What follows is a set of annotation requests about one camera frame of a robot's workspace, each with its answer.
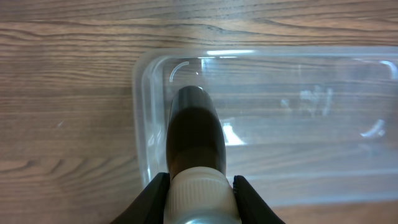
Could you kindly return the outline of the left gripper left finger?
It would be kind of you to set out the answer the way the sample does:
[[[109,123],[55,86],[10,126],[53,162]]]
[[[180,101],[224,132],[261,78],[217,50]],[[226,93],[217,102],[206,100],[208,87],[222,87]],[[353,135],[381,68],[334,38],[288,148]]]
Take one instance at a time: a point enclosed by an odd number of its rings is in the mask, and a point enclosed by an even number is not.
[[[125,211],[110,224],[163,224],[170,174],[158,173]]]

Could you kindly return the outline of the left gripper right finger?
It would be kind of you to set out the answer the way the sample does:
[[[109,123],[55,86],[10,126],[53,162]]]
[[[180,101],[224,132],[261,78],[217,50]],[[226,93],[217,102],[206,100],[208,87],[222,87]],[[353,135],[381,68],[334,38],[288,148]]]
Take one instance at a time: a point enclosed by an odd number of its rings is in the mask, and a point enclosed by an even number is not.
[[[285,224],[245,177],[234,176],[233,192],[242,224]]]

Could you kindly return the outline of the dark bottle white cap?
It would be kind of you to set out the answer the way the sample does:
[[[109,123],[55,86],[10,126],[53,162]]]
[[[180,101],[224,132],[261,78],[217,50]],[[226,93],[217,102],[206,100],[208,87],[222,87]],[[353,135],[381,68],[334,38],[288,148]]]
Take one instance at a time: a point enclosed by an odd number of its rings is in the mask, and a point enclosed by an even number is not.
[[[165,223],[240,223],[226,178],[223,130],[209,94],[186,86],[172,99],[166,138],[171,183]]]

